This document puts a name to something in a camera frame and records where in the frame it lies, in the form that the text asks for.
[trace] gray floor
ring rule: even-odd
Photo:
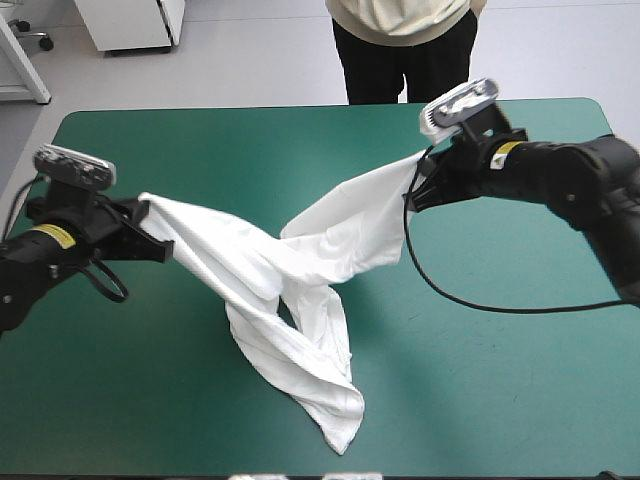
[[[323,0],[187,0],[176,51],[119,58],[96,52],[71,0],[25,3],[21,16],[56,42],[26,46],[53,101],[0,103],[0,221],[70,112],[346,102]],[[489,0],[472,77],[496,79],[502,98],[594,98],[640,145],[638,25],[638,1]]]

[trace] white shirt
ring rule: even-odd
[[[486,0],[326,0],[333,19],[369,43],[408,47],[429,42]]]

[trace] metal stand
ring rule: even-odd
[[[19,22],[12,22],[16,28]],[[0,100],[35,100],[40,104],[47,104],[51,101],[51,94],[44,85],[44,82],[36,72],[35,68],[27,58],[24,50],[20,46],[15,33],[3,18],[0,17],[0,51],[4,51],[9,62],[16,70],[22,83],[21,85],[0,86]]]

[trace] green table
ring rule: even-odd
[[[590,100],[502,105],[532,139],[609,132]],[[422,148],[419,109],[80,112],[55,143],[116,163],[113,198],[150,191],[277,235],[336,183]],[[475,200],[421,213],[412,232],[435,279],[469,299],[549,306],[614,298],[582,236],[542,206]],[[367,402],[340,457],[245,360],[222,301],[200,281],[176,262],[114,269],[132,292],[125,304],[78,276],[3,336],[0,473],[640,471],[635,308],[471,311],[431,292],[406,256],[338,286],[354,383]]]

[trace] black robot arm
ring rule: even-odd
[[[173,242],[159,242],[139,228],[148,202],[112,201],[98,193],[115,182],[109,162],[49,145],[34,163],[50,186],[45,197],[27,202],[34,227],[0,242],[0,333],[19,326],[38,299],[76,273],[122,302],[128,291],[103,261],[165,262],[173,251]]]
[[[483,82],[479,90],[486,92],[490,86]],[[474,89],[477,83],[462,96],[430,104],[423,111],[429,127],[438,127],[434,111],[481,97]],[[494,101],[467,108],[466,116],[457,113],[451,147],[420,166],[423,174],[434,174],[411,195],[412,209],[481,196],[544,204],[585,235],[623,300],[640,299],[638,152],[613,135],[584,143],[528,142]]]

